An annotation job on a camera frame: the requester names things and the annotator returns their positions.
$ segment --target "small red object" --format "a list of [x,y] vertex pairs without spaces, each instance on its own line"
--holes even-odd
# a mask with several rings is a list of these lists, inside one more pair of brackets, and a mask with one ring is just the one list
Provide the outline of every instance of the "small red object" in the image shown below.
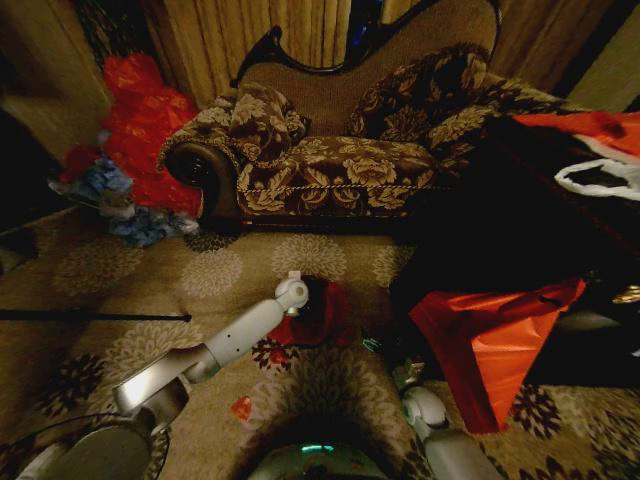
[[353,342],[357,330],[349,324],[349,302],[337,283],[304,277],[309,285],[311,310],[299,317],[285,316],[269,337],[283,345],[315,346],[329,340],[336,345]]
[[246,422],[251,416],[251,399],[247,396],[240,397],[231,405],[233,414],[243,422]]
[[287,357],[287,353],[284,351],[284,348],[274,348],[269,352],[269,361],[271,363],[283,365],[287,363],[287,360],[289,360],[289,357]]
[[71,183],[92,167],[96,160],[100,158],[98,147],[89,145],[78,145],[73,147],[65,158],[65,169],[58,176],[62,183]]

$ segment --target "red tissue paper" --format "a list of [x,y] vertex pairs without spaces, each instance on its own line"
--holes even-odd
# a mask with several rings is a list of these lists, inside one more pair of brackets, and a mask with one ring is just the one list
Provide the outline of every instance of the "red tissue paper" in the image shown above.
[[195,105],[164,85],[157,65],[147,55],[108,57],[104,81],[114,100],[102,122],[111,132],[104,150],[133,179],[133,201],[197,217],[200,190],[156,168],[165,140],[197,114]]
[[303,280],[309,286],[311,308],[299,317],[285,316],[269,338],[283,345],[315,346],[328,340],[345,346],[353,342],[357,329],[349,324],[349,303],[342,287],[311,277]]
[[431,292],[409,312],[469,432],[506,428],[513,399],[556,319],[584,288],[574,278],[531,292]]
[[62,183],[72,183],[100,158],[100,149],[90,145],[77,145],[65,158],[65,169],[58,176]]

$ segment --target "green light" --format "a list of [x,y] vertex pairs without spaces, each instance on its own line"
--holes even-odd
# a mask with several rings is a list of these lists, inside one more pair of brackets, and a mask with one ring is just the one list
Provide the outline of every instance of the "green light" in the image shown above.
[[319,452],[320,450],[322,450],[322,445],[307,445],[306,447],[302,447],[303,453]]
[[322,450],[326,450],[327,452],[333,452],[333,447],[331,445],[306,445],[302,447],[302,453],[309,452],[320,452]]

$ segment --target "beige curtain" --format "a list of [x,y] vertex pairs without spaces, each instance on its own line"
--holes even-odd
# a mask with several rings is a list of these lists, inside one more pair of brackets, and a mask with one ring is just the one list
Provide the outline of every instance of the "beige curtain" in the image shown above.
[[491,69],[552,90],[614,1],[508,2]]
[[618,30],[569,99],[610,112],[625,110],[640,93],[640,5]]
[[246,53],[271,27],[297,61],[344,60],[351,0],[143,0],[165,76],[199,106],[230,93]]

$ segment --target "red gift bag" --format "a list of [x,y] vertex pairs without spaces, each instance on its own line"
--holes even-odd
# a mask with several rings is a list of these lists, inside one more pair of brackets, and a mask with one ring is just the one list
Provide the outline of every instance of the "red gift bag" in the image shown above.
[[513,399],[553,324],[584,287],[576,278],[533,292],[432,292],[411,310],[470,432],[506,428]]

